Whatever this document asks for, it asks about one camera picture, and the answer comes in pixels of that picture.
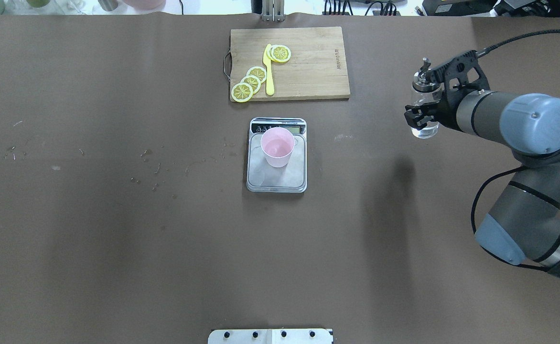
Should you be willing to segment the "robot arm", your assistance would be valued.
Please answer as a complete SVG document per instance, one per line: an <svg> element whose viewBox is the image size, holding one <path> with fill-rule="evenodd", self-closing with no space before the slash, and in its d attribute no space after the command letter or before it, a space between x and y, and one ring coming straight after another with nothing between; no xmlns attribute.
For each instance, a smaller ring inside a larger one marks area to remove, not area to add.
<svg viewBox="0 0 560 344"><path fill-rule="evenodd" d="M412 80L415 99L405 120L419 139L439 126L510 149L519 166L488 178L478 190L512 175L493 207L472 231L478 245L505 264L560 279L560 98L492 91L470 50L433 67L426 57Z"/></svg>

